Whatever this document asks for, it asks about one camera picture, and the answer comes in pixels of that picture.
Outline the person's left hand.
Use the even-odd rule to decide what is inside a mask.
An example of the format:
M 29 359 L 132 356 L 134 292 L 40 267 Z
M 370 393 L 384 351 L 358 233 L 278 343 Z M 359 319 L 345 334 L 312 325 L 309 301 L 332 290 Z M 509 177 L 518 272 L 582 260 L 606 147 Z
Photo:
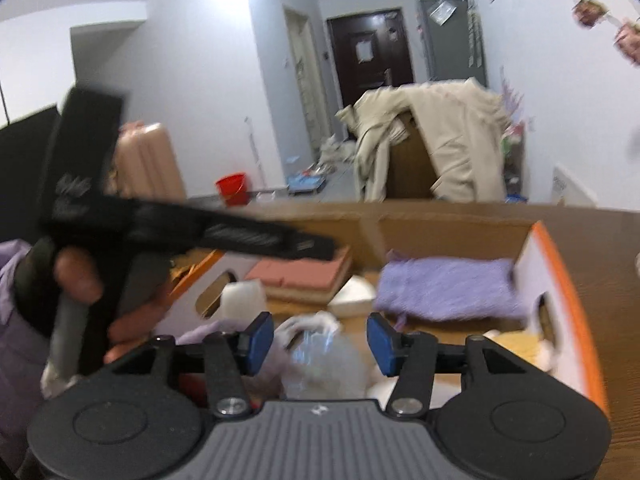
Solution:
M 167 266 L 163 273 L 155 275 L 156 287 L 148 292 L 137 307 L 115 318 L 106 332 L 108 347 L 103 363 L 108 364 L 123 356 L 139 344 L 143 344 L 155 326 L 166 316 L 171 307 L 169 295 L 172 289 Z M 67 247 L 56 256 L 53 275 L 62 287 L 64 295 L 73 298 L 83 307 L 93 307 L 103 295 L 96 266 L 91 257 L 81 249 Z

